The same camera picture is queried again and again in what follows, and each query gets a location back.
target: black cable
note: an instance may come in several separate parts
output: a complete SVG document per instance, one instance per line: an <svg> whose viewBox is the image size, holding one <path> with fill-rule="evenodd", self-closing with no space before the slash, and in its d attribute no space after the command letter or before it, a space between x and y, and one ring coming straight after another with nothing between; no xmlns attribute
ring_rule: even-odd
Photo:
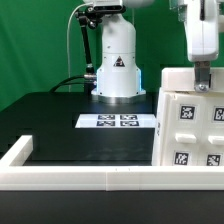
<svg viewBox="0 0 224 224"><path fill-rule="evenodd" d="M201 14L200 14L200 20L205 20L205 0L201 0Z"/></svg>
<svg viewBox="0 0 224 224"><path fill-rule="evenodd" d="M67 82L69 82L69 81L72 81L72 80L75 80L75 79L82 79L82 78L84 78L84 76L72 76L72 77L70 77L70 78L67 78L67 79L61 81L60 83L58 83L58 84L57 84L56 86L54 86L53 88L51 88L50 92L51 92L51 93L55 92L57 88L59 88L61 85L65 84L65 83L67 83Z"/></svg>
<svg viewBox="0 0 224 224"><path fill-rule="evenodd" d="M84 82L69 82L69 83L64 83L64 84L60 84L60 85L57 85L57 87L55 86L54 89L52 88L50 90L51 93L55 92L58 88L60 88L61 86L70 86L70 85L84 85L85 84Z"/></svg>

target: warning label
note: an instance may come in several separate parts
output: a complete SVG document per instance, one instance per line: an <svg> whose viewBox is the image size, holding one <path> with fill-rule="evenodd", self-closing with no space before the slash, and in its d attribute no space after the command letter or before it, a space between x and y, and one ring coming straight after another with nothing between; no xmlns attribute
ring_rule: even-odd
<svg viewBox="0 0 224 224"><path fill-rule="evenodd" d="M119 58L117 59L117 61L116 61L115 64L114 64L114 67L125 67L124 62L123 62L123 60L122 60L121 57L119 57Z"/></svg>

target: table surface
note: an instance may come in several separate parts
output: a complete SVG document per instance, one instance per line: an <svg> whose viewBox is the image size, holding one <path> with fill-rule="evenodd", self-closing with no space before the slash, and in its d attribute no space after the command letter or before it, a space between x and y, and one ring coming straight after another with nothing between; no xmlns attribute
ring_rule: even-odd
<svg viewBox="0 0 224 224"><path fill-rule="evenodd" d="M19 136L32 134L34 152L25 165L150 165L154 129L75 129L74 123L80 113L152 114L156 103L154 94L117 106L82 93L28 94L0 113L0 156ZM1 224L210 224L224 219L224 191L2 191L0 198Z"/></svg>

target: green backdrop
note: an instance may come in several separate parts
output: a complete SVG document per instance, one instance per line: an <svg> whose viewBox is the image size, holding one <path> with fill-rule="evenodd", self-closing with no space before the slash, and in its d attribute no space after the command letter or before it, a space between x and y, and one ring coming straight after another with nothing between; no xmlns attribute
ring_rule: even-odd
<svg viewBox="0 0 224 224"><path fill-rule="evenodd" d="M81 0L0 0L0 110L30 92L48 91L68 77L66 30L72 10ZM132 21L132 10L125 18ZM136 9L137 65L143 87L158 91L164 67L192 66L187 61L184 27L168 0ZM101 64L101 31L89 31L94 64ZM224 39L213 66L223 66ZM72 75L85 71L82 37L74 19L71 32ZM82 91L75 86L73 91Z"/></svg>

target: black surface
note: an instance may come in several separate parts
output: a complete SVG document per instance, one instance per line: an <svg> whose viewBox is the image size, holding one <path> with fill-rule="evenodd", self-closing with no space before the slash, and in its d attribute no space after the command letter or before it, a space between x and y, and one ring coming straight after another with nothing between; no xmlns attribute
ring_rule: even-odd
<svg viewBox="0 0 224 224"><path fill-rule="evenodd" d="M0 192L1 224L216 224L224 192Z"/></svg>
<svg viewBox="0 0 224 224"><path fill-rule="evenodd" d="M150 165L153 128L74 128L80 113L152 114L153 95L135 104L91 101L82 93L32 93L0 113L0 152L34 136L25 165Z"/></svg>
<svg viewBox="0 0 224 224"><path fill-rule="evenodd" d="M35 136L36 152L33 157L36 163L38 161L40 164L43 163L44 152L48 158L54 154L54 159L58 158L63 152L67 153L63 144L59 145L59 152L54 148L45 151L40 147L45 145L47 133L52 135L49 144L54 146L58 144L62 136L67 135L66 130L73 132L71 121L79 112L152 113L156 108L156 101L154 102L153 99L154 97L148 96L148 100L144 103L113 107L91 102L82 94L26 95L0 113L0 145L4 146L1 147L0 156L7 151L8 144L13 144L16 136L28 133ZM132 140L141 140L141 132L129 134L132 135ZM94 145L90 139L86 140L86 145L93 149ZM117 142L117 145L118 143L124 144L124 147L128 146L121 140ZM46 160L45 165L54 165L54 162L54 160ZM85 161L79 162L79 165L85 164ZM56 163L68 164L67 161L61 160ZM0 191L0 224L215 224L223 223L223 209L224 191Z"/></svg>

